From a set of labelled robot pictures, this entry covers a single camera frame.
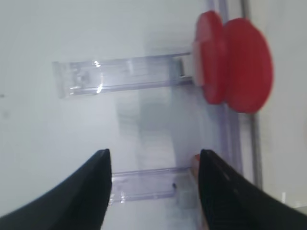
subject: red plastic object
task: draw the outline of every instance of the red plastic object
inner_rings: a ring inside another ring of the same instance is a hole
[[[261,32],[242,18],[229,21],[224,34],[229,78],[226,101],[237,112],[255,113],[263,107],[272,89],[269,48]]]
[[[219,104],[225,99],[226,90],[226,47],[221,18],[213,11],[200,15],[194,48],[200,50],[195,55],[195,62],[202,66],[201,71],[204,79],[204,95],[210,104]]]

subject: transparent plastic holder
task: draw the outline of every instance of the transparent plastic holder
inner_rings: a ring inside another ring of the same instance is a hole
[[[182,71],[187,54],[54,62],[60,97],[192,84]]]

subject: clear acrylic piece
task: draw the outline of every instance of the clear acrylic piece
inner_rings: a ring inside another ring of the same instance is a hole
[[[133,57],[107,61],[54,62],[60,95],[96,94],[101,92],[155,88],[192,83],[182,74],[176,54]]]

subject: white wall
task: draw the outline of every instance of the white wall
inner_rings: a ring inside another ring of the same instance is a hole
[[[1,5],[0,216],[57,185],[98,149],[111,149],[115,172],[180,166],[202,147],[219,150],[216,114],[197,111],[189,88],[61,100],[51,68],[52,61],[189,51],[205,10],[202,0]]]
[[[307,2],[250,1],[253,22],[271,47],[275,82],[260,111],[264,190],[286,204],[307,205]]]

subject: white surface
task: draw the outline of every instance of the white surface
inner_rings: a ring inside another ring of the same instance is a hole
[[[61,100],[51,69],[52,61],[189,51],[205,9],[202,0],[14,0],[1,6],[0,216],[56,186],[98,149],[111,149],[115,172],[189,164],[203,147],[219,151],[216,115],[195,91]]]
[[[307,206],[307,2],[250,1],[255,25],[274,60],[272,94],[259,113],[264,191],[286,204]]]
[[[180,208],[172,198],[133,201],[110,206],[102,229],[197,230],[197,218],[199,212]]]

